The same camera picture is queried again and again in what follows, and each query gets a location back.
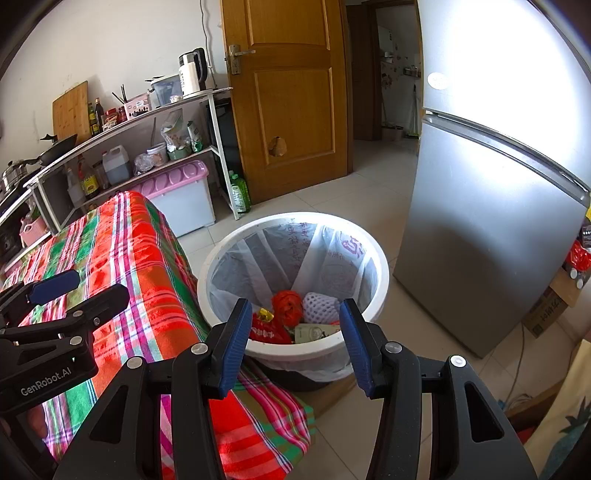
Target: pink storage box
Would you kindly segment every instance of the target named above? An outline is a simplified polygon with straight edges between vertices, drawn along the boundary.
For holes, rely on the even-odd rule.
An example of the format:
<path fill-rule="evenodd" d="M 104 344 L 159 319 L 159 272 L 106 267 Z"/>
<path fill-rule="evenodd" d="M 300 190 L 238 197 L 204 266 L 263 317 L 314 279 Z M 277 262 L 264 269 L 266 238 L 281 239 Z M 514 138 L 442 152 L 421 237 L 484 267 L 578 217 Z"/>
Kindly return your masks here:
<path fill-rule="evenodd" d="M 195 160 L 169 170 L 132 190 L 150 199 L 176 236 L 185 235 L 216 221 L 207 184 L 207 167 Z"/>

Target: bucket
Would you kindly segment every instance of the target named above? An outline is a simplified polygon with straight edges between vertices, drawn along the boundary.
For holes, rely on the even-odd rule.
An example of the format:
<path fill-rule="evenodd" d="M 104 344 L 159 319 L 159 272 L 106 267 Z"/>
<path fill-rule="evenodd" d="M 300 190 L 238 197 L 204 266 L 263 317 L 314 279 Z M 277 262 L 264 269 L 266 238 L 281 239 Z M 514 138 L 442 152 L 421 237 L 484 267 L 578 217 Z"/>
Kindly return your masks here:
<path fill-rule="evenodd" d="M 227 321 L 238 298 L 250 300 L 255 311 L 271 309 L 270 296 L 281 290 L 295 290 L 302 298 L 312 291 L 340 301 L 354 298 L 365 321 L 375 322 L 388 283 L 384 252 L 365 230 L 332 215 L 298 212 L 262 218 L 230 233 L 206 258 L 197 294 L 212 327 Z M 249 339 L 245 353 L 267 373 L 295 372 L 308 384 L 322 386 L 353 373 L 341 332 L 293 345 Z"/>

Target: striped cloth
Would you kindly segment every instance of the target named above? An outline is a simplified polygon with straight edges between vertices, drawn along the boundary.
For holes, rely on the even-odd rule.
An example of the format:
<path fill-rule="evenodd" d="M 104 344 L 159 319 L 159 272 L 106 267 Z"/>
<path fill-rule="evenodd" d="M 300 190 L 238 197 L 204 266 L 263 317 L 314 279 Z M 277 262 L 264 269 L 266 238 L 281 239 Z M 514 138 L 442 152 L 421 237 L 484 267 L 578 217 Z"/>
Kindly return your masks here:
<path fill-rule="evenodd" d="M 76 430 L 128 358 L 172 358 L 207 337 L 197 306 L 197 279 L 164 216 L 139 193 L 120 193 L 34 251 L 5 287 L 75 268 L 77 290 L 37 307 L 23 322 L 46 322 L 91 295 L 121 283 L 129 307 L 95 332 L 97 376 L 44 404 L 46 443 L 60 458 Z M 234 389 L 210 402 L 222 465 L 228 478 L 283 479 L 310 447 L 312 409 L 274 385 L 245 360 Z M 163 477 L 174 478 L 171 401 L 161 402 Z"/>

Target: red plastic bag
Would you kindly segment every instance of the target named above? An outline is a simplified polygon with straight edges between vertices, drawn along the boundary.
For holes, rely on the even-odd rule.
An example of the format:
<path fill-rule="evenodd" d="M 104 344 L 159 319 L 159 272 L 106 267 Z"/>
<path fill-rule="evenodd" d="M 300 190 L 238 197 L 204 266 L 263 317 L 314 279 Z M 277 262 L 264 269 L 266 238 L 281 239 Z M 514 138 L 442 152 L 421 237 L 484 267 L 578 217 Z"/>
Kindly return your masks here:
<path fill-rule="evenodd" d="M 282 290 L 271 299 L 275 319 L 282 325 L 293 328 L 297 326 L 304 317 L 304 307 L 301 304 L 301 297 L 293 290 Z"/>
<path fill-rule="evenodd" d="M 270 322 L 262 320 L 258 313 L 252 314 L 250 340 L 263 343 L 274 343 L 276 345 L 290 345 L 290 334 L 283 328 L 283 325 L 274 317 Z"/>
<path fill-rule="evenodd" d="M 581 246 L 578 240 L 574 241 L 566 261 L 581 273 L 591 268 L 591 254 Z"/>

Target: container lid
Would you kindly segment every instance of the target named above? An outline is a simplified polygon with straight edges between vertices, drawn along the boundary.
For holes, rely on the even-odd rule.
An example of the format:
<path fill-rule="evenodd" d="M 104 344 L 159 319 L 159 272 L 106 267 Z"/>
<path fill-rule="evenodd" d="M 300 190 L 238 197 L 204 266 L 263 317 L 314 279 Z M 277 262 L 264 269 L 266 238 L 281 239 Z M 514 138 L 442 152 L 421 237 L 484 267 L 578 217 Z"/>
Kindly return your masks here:
<path fill-rule="evenodd" d="M 162 142 L 158 145 L 154 145 L 152 148 L 146 150 L 147 153 L 158 153 L 161 150 L 166 150 L 166 143 Z"/>
<path fill-rule="evenodd" d="M 166 75 L 166 77 L 160 77 L 159 79 L 154 79 L 152 81 L 150 81 L 150 85 L 154 85 L 154 83 L 158 83 L 158 82 L 169 82 L 172 78 L 174 77 L 178 77 L 178 81 L 180 82 L 180 74 L 177 73 L 172 73 L 170 75 Z"/>
<path fill-rule="evenodd" d="M 133 190 L 140 192 L 148 199 L 153 199 L 189 183 L 204 179 L 208 173 L 205 163 L 201 160 L 195 160 L 182 167 L 174 168 L 163 173 L 155 179 L 146 180 L 142 184 L 137 185 L 137 187 L 134 187 Z"/>

